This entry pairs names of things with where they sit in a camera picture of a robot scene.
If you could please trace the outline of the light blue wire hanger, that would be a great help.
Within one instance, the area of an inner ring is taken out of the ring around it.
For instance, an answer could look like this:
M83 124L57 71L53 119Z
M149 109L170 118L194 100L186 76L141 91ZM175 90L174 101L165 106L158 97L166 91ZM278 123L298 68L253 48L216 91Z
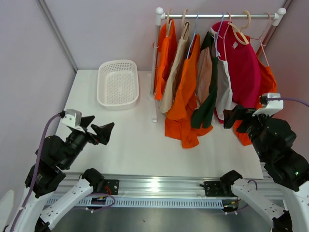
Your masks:
M188 52L187 52L186 59L189 59L191 54L192 54L191 50L192 50L192 46L193 46L195 36L196 36L196 32L197 32L197 21L198 21L199 15L200 15L200 12L197 13L197 16L196 16L196 19L195 19L194 34L193 34L192 41L189 45L189 49L188 49Z

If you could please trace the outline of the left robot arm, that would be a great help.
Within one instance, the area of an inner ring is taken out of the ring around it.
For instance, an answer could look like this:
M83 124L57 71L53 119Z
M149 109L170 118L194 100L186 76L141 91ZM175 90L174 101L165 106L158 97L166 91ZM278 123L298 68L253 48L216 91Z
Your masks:
M56 135L46 135L49 125L58 117L71 131L65 141ZM45 208L47 201L66 177L64 171L70 169L84 147L87 144L108 144L114 123L97 126L92 124L94 118L83 117L78 111L63 111L47 121L36 151L36 162L26 177L21 203L10 223L7 222L8 199L3 198L1 201L1 231L50 232L83 198L91 195L113 198L114 192L109 181L95 168L90 168L81 174L78 182L56 203Z

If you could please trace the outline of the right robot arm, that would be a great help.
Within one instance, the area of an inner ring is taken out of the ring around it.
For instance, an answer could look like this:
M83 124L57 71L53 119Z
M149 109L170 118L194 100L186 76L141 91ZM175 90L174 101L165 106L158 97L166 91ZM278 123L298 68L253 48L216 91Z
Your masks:
M224 128L231 128L237 120L239 133L248 135L264 168L279 185L287 210L275 207L254 189L243 177L231 170L220 178L224 195L242 198L264 219L275 232L307 232L309 230L309 163L292 149L296 134L287 121L265 114L256 115L255 109L237 105L224 110Z

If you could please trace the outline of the orange t shirt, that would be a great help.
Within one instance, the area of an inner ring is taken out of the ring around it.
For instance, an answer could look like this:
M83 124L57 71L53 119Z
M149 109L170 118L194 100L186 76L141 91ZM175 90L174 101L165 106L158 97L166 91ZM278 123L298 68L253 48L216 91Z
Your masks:
M197 62L200 55L200 35L196 34L191 47L191 55L183 63L181 80L176 97L165 119L165 136L181 141L182 148L193 148L199 144L198 137L213 128L191 126L191 117L197 108L195 89L197 85Z
M164 24L160 30L158 38L158 51L160 53L159 62L155 72L154 90L156 100L163 99L164 89L169 77L171 64L177 51L177 39L174 20Z

